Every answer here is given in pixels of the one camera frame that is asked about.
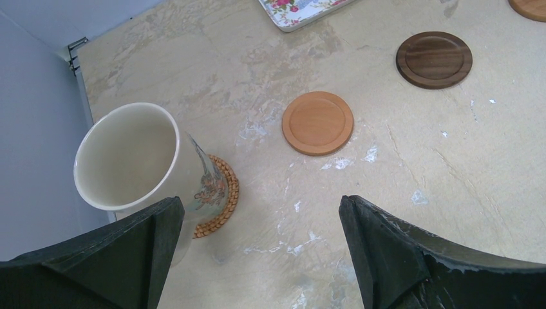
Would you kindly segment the dark wooden coaster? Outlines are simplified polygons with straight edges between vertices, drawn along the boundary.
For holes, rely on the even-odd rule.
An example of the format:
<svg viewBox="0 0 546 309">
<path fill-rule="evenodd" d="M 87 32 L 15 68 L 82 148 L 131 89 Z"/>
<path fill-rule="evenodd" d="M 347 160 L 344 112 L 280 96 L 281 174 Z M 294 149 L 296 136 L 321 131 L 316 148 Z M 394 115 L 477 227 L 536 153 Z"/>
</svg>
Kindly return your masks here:
<svg viewBox="0 0 546 309">
<path fill-rule="evenodd" d="M 468 76 L 473 56 L 469 46 L 455 35 L 422 32 L 399 46 L 395 63 L 402 77 L 414 86 L 444 89 Z"/>
</svg>

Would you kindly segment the light wooden coaster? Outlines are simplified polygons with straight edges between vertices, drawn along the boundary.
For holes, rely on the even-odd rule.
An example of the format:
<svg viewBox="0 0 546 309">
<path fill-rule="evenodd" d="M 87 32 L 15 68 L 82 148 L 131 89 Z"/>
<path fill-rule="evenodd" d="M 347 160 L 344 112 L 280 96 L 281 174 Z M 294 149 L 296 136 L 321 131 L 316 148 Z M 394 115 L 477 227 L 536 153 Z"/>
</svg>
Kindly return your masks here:
<svg viewBox="0 0 546 309">
<path fill-rule="evenodd" d="M 325 156 L 349 141 L 354 117 L 339 96 L 325 91 L 305 93 L 283 113 L 281 128 L 288 144 L 308 156 Z"/>
</svg>

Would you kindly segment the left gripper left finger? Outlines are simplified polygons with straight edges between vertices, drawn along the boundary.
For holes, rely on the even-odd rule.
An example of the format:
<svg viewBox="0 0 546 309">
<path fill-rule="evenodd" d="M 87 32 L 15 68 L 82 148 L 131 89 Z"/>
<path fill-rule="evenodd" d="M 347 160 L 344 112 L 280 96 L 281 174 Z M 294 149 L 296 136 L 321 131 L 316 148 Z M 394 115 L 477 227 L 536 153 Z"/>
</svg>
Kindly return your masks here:
<svg viewBox="0 0 546 309">
<path fill-rule="evenodd" d="M 2 308 L 156 308 L 184 219 L 165 198 L 122 220 L 1 263 Z"/>
</svg>

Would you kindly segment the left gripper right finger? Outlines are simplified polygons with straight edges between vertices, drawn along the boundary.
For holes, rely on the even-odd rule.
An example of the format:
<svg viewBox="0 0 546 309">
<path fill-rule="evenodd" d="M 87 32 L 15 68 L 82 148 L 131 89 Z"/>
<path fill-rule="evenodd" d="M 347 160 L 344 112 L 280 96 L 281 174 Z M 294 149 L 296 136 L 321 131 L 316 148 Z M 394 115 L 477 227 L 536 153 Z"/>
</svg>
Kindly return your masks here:
<svg viewBox="0 0 546 309">
<path fill-rule="evenodd" d="M 339 216 L 366 308 L 544 308 L 545 265 L 459 245 L 360 196 Z"/>
</svg>

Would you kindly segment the orange coaster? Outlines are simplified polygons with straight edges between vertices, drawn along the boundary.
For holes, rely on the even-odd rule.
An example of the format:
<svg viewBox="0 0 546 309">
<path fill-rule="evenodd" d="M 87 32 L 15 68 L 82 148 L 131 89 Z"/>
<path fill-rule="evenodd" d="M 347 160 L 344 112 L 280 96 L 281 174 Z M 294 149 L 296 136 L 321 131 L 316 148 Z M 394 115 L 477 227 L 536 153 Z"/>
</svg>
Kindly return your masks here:
<svg viewBox="0 0 546 309">
<path fill-rule="evenodd" d="M 545 0 L 508 0 L 511 8 L 521 16 L 545 22 Z"/>
</svg>

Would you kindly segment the beige mug with pattern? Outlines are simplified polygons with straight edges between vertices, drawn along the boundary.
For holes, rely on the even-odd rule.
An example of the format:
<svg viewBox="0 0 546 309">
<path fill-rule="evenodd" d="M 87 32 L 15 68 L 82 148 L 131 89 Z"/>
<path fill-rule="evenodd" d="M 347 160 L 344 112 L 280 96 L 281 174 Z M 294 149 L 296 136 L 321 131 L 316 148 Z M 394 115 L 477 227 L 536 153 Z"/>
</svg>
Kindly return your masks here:
<svg viewBox="0 0 546 309">
<path fill-rule="evenodd" d="M 185 215 L 172 265 L 181 262 L 194 230 L 225 204 L 224 175 L 163 107 L 126 104 L 108 113 L 81 142 L 75 186 L 88 204 L 111 212 L 138 212 L 164 198 L 180 199 Z"/>
</svg>

